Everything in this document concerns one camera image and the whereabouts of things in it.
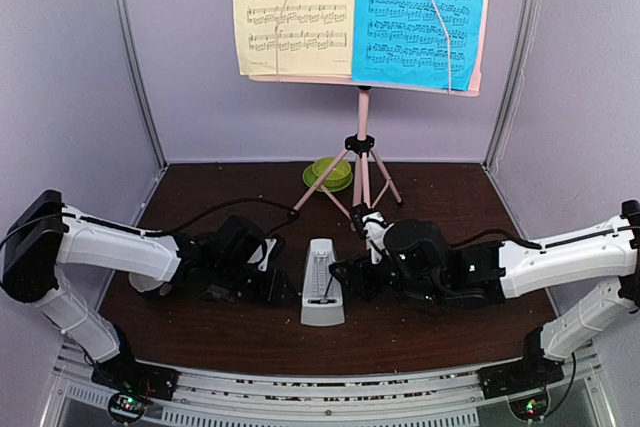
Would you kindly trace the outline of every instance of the blue sheet music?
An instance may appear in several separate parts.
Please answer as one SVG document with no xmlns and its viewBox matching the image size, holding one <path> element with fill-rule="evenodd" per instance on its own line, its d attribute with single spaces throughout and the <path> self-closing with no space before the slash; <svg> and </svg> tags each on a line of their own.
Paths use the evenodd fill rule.
<svg viewBox="0 0 640 427">
<path fill-rule="evenodd" d="M 468 90 L 483 0 L 435 0 L 451 39 L 452 84 Z M 353 80 L 447 89 L 447 41 L 431 0 L 356 0 Z"/>
</svg>

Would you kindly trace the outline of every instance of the wooden surface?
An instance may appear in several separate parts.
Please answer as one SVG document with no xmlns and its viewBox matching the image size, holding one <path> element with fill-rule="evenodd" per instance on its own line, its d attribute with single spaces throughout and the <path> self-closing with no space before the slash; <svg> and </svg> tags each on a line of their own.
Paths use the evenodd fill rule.
<svg viewBox="0 0 640 427">
<path fill-rule="evenodd" d="M 305 164 L 174 165 L 162 180 L 141 225 L 170 228 L 208 206 L 262 195 L 293 205 L 304 192 Z M 388 221 L 437 222 L 455 242 L 488 227 L 513 226 L 477 165 L 389 164 L 405 200 L 390 194 L 380 208 Z M 372 168 L 373 185 L 381 179 Z M 339 195 L 350 199 L 351 191 Z M 226 215 L 250 217 L 265 230 L 283 220 L 266 206 L 239 206 L 193 226 L 215 230 Z M 302 217 L 281 232 L 287 241 L 276 264 L 302 285 L 309 240 L 330 237 L 338 257 L 361 253 L 364 244 L 347 219 L 322 194 L 314 194 Z M 346 323 L 331 328 L 300 324 L 300 306 L 265 308 L 242 302 L 203 302 L 179 294 L 146 301 L 124 274 L 114 278 L 102 314 L 124 329 L 144 360 L 184 367 L 256 374 L 368 374 L 429 370 L 497 361 L 521 355 L 526 333 L 554 317 L 543 291 L 479 311 L 420 312 L 391 293 L 372 302 L 348 302 Z"/>
</svg>

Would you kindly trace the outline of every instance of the paper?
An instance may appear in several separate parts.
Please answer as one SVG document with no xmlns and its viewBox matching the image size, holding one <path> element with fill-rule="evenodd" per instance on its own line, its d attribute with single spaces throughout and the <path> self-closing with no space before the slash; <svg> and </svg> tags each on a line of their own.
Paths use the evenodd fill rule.
<svg viewBox="0 0 640 427">
<path fill-rule="evenodd" d="M 483 0 L 435 0 L 451 42 L 452 88 L 467 90 Z M 446 36 L 431 0 L 356 0 L 353 80 L 448 89 Z"/>
<path fill-rule="evenodd" d="M 241 74 L 351 74 L 354 0 L 233 4 Z"/>
</svg>

